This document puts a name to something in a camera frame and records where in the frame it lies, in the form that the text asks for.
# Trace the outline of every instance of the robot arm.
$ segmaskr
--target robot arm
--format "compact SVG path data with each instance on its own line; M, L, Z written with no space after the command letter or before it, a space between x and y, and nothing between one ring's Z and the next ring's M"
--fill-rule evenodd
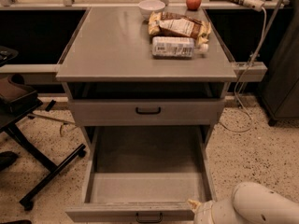
M299 204L260 184L238 184L220 202L189 201L194 224L299 224Z

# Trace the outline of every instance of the black handle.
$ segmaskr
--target black handle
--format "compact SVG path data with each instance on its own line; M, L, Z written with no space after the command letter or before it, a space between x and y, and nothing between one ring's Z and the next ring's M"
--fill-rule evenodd
M135 112L138 115L158 115L161 113L161 108L157 107L157 108L139 108L137 107L135 109Z
M145 223L160 223L160 222L162 222L162 220L163 220L163 214L162 213L160 213L159 219L156 219L156 220L140 220L139 219L139 214L136 213L136 221L138 223L142 223L142 224L145 224Z

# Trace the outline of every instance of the apple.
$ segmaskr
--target apple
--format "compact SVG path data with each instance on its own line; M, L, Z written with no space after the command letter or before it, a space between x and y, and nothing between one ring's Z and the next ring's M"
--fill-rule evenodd
M189 10L197 10L202 3L202 0L186 0L186 5Z

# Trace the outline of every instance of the bowl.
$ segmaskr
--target bowl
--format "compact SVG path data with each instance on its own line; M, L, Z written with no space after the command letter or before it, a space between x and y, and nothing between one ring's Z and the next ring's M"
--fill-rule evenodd
M150 18L150 14L154 12L164 11L165 3L159 0L144 0L141 1L139 4L139 10L141 15L144 17L145 20Z

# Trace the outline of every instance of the speckled floor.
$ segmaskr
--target speckled floor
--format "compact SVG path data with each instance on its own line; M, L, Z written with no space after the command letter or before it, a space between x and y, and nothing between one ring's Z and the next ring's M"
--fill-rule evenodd
M255 97L247 96L244 105L253 119L252 128L234 133L221 124L215 127L207 147L207 156L214 187L219 200L230 195L241 181L266 185L287 198L299 202L299 120L280 121L269 127L268 117ZM72 120L68 110L36 111L58 119ZM231 129L242 130L249 124L228 98L221 122ZM55 163L62 161L84 138L79 128L44 119L23 119L19 128L37 148ZM67 206L80 202L88 153L76 158L35 197L32 211L25 212L19 200L48 171L5 133L0 134L0 152L11 150L17 161L0 173L0 223L30 219L35 224L73 223L65 214Z

